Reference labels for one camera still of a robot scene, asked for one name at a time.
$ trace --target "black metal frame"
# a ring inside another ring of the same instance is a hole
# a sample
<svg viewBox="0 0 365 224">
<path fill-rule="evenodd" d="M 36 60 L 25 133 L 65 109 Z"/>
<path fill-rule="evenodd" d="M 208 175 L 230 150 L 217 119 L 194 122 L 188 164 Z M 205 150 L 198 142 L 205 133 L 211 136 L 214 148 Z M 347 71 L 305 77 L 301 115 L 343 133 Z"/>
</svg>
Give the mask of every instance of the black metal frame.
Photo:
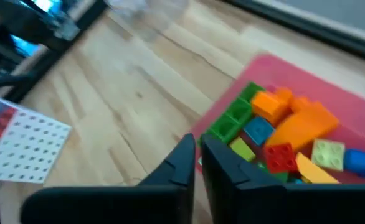
<svg viewBox="0 0 365 224">
<path fill-rule="evenodd" d="M 365 59 L 364 39 L 311 22 L 253 0 L 224 0 L 224 2 Z"/>
<path fill-rule="evenodd" d="M 107 5 L 102 0 L 96 0 L 91 8 L 76 22 L 76 25 L 80 28 L 80 32 L 73 40 L 67 42 L 59 51 L 47 51 L 27 75 L 5 79 L 5 82 L 7 82 L 6 85 L 16 85 L 4 98 L 13 103 L 20 102 L 51 67 L 62 58 L 64 53 L 76 43 L 79 37 L 81 37 L 94 21 L 102 15 L 106 8 Z"/>
</svg>

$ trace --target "pink tray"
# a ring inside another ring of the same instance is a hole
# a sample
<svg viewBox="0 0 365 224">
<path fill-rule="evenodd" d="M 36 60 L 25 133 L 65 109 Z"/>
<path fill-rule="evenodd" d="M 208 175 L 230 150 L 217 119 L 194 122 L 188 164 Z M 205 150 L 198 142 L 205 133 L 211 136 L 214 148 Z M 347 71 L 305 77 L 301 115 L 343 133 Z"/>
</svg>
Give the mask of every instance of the pink tray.
<svg viewBox="0 0 365 224">
<path fill-rule="evenodd" d="M 206 132 L 208 127 L 225 111 L 229 103 L 240 91 L 253 81 L 268 90 L 284 86 L 297 95 L 318 100 L 340 120 L 340 127 L 325 139 L 341 141 L 347 149 L 355 148 L 365 151 L 365 99 L 327 83 L 312 74 L 303 71 L 280 58 L 261 55 L 240 74 L 231 87 L 214 103 L 212 108 L 196 123 L 191 132 L 196 139 Z M 310 149 L 302 151 L 307 156 Z M 196 150 L 196 159 L 200 157 Z M 326 170 L 344 184 L 363 184 L 365 178 L 349 172 Z"/>
</svg>

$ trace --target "wooden table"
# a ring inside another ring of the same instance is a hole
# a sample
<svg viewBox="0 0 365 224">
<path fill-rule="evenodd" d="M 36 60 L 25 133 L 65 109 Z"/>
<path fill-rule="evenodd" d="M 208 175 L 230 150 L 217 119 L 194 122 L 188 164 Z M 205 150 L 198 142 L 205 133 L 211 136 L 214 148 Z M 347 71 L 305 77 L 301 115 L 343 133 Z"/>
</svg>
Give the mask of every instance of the wooden table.
<svg viewBox="0 0 365 224">
<path fill-rule="evenodd" d="M 137 184 L 258 54 L 365 97 L 365 61 L 222 2 L 171 2 L 130 25 L 105 13 L 23 101 L 73 126 L 44 187 Z M 196 180 L 194 223 L 210 223 Z M 41 188 L 0 183 L 2 223 Z"/>
</svg>

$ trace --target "red block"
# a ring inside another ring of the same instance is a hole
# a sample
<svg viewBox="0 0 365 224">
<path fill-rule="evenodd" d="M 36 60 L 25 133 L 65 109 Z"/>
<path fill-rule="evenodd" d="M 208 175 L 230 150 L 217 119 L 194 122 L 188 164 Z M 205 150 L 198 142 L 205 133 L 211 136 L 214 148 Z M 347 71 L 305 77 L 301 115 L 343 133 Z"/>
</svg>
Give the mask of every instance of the red block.
<svg viewBox="0 0 365 224">
<path fill-rule="evenodd" d="M 0 137 L 2 136 L 2 133 L 4 132 L 5 128 L 7 127 L 12 116 L 14 116 L 15 111 L 16 111 L 16 109 L 14 109 L 14 108 L 8 108 L 0 114 Z"/>
<path fill-rule="evenodd" d="M 264 148 L 264 154 L 271 174 L 298 170 L 296 156 L 289 143 L 267 146 Z"/>
</svg>

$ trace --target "orange sloped block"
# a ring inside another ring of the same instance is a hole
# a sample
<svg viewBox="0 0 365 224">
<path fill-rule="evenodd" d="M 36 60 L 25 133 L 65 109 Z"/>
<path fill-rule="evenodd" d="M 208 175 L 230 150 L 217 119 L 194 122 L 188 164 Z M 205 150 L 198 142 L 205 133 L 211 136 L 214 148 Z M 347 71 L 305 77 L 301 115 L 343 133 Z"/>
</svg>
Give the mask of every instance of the orange sloped block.
<svg viewBox="0 0 365 224">
<path fill-rule="evenodd" d="M 290 103 L 293 99 L 293 93 L 288 88 L 278 88 L 275 91 L 275 95 L 280 99 L 285 101 L 286 103 Z"/>
<path fill-rule="evenodd" d="M 251 101 L 253 112 L 262 116 L 270 124 L 277 124 L 289 109 L 286 101 L 279 99 L 273 93 L 259 91 Z"/>
<path fill-rule="evenodd" d="M 296 156 L 296 163 L 300 174 L 313 184 L 339 184 L 338 180 L 312 163 L 300 152 Z"/>
<path fill-rule="evenodd" d="M 305 96 L 299 96 L 298 98 L 292 99 L 290 102 L 290 109 L 293 112 L 298 112 L 303 108 L 306 108 L 307 106 L 310 106 L 311 103 Z"/>
<path fill-rule="evenodd" d="M 324 136 L 336 127 L 339 120 L 321 103 L 316 102 L 285 119 L 265 143 L 275 146 L 290 143 L 297 151 L 315 138 Z"/>
</svg>

